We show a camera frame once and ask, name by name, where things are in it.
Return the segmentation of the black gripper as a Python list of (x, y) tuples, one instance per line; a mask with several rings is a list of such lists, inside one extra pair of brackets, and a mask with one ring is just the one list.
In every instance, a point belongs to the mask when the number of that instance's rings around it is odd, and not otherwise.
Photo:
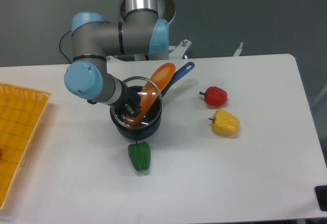
[(141, 112), (141, 96), (138, 94), (139, 88), (124, 87), (123, 103), (119, 106), (120, 111), (126, 111), (130, 117), (137, 117)]

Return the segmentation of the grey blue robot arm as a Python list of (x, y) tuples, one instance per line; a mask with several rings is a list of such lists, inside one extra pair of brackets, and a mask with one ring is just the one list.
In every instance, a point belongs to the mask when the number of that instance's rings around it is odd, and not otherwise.
[(169, 58), (169, 24), (158, 0), (125, 0), (126, 19), (108, 23), (92, 12), (72, 19), (73, 62), (64, 75), (74, 95), (110, 106), (131, 106), (127, 85), (107, 71), (107, 56), (147, 54)]

